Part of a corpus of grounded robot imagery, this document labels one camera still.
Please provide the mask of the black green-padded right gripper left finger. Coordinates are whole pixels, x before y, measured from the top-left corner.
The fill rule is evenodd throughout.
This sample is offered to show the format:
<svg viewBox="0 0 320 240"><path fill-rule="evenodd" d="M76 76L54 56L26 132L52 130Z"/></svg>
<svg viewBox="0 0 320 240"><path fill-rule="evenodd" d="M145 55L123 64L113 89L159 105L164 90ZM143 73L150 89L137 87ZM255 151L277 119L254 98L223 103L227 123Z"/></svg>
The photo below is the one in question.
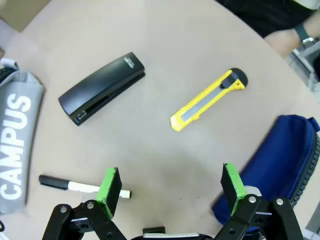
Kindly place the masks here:
<svg viewBox="0 0 320 240"><path fill-rule="evenodd" d="M42 239L81 240L85 233L94 232L100 240L124 240L113 222L121 189L119 169L108 168L95 198L75 208L68 204L54 207Z"/></svg>

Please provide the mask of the person's left hand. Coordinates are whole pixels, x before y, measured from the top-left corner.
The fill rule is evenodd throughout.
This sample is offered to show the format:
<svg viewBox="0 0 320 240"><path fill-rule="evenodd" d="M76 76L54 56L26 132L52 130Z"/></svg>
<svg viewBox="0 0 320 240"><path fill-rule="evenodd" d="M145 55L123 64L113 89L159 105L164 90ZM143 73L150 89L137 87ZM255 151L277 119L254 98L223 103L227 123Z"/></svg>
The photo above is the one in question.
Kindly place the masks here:
<svg viewBox="0 0 320 240"><path fill-rule="evenodd" d="M264 41L272 47L282 58L300 46L301 40L294 28L279 30L264 37Z"/></svg>

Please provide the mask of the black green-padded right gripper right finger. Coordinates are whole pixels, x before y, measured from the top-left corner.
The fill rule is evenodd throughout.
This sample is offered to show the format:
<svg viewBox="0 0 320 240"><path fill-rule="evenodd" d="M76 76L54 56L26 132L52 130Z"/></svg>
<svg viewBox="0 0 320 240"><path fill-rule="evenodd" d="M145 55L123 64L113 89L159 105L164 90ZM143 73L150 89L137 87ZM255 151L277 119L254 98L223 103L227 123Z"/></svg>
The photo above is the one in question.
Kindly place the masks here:
<svg viewBox="0 0 320 240"><path fill-rule="evenodd" d="M290 201L276 197L272 201L247 193L232 163L223 165L220 180L230 217L216 240L302 240L303 234Z"/></svg>

